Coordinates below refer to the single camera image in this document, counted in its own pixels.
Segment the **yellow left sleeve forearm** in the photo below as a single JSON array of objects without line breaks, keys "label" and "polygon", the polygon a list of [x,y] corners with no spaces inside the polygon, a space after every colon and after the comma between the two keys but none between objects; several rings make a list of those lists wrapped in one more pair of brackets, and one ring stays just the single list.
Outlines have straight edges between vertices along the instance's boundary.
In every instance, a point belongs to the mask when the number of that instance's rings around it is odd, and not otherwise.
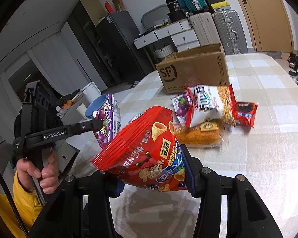
[{"label": "yellow left sleeve forearm", "polygon": [[[42,205],[39,203],[36,194],[28,193],[19,183],[17,174],[13,181],[13,200],[19,215],[27,230],[30,230],[39,213],[42,211]],[[25,237],[26,235],[20,229],[15,214],[13,213],[8,199],[0,193],[0,225],[4,230],[9,231],[13,237]]]}]

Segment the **left hand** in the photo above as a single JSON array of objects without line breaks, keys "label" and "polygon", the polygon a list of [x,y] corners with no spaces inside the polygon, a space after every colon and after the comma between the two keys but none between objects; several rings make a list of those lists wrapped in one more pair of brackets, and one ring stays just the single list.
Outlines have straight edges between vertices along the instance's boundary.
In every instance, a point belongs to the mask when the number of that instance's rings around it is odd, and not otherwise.
[{"label": "left hand", "polygon": [[39,182],[43,193],[52,194],[58,187],[58,162],[55,152],[51,149],[47,157],[48,166],[42,171],[28,159],[22,158],[17,161],[16,173],[20,185],[28,193],[34,193],[35,187],[32,178],[41,179]]}]

